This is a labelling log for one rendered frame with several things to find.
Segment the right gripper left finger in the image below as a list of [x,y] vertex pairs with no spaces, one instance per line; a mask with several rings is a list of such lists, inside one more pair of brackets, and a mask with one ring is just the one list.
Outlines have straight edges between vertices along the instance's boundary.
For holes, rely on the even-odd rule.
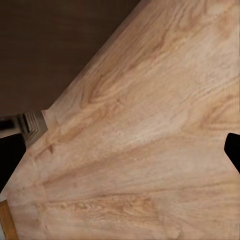
[[25,139],[21,133],[0,138],[0,193],[26,151]]

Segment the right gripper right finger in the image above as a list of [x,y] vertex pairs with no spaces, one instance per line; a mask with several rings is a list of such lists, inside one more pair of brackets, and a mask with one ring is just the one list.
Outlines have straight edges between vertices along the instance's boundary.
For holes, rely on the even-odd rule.
[[240,135],[229,133],[226,137],[223,150],[240,173]]

